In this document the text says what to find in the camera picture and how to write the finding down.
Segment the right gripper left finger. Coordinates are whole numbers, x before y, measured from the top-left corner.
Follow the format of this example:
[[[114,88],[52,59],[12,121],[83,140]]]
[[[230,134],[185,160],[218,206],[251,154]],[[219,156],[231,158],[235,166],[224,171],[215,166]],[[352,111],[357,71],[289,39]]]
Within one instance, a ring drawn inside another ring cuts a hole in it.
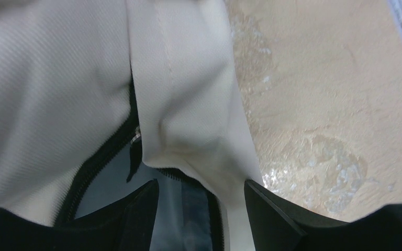
[[[0,250],[149,250],[159,186],[151,180],[91,214],[48,227],[0,208]]]

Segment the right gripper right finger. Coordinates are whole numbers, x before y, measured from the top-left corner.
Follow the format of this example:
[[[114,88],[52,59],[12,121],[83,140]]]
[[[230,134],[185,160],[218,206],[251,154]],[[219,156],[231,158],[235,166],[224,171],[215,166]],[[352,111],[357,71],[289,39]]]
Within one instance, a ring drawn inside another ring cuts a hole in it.
[[[402,204],[354,222],[314,213],[253,180],[244,184],[256,250],[402,250]]]

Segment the cream canvas backpack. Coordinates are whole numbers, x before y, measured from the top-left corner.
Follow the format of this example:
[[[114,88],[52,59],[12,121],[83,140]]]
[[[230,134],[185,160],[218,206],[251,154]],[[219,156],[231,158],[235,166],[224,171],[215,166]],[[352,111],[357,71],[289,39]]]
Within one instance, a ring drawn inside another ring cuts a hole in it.
[[[151,180],[149,250],[256,250],[224,1],[0,1],[0,208],[48,226]]]

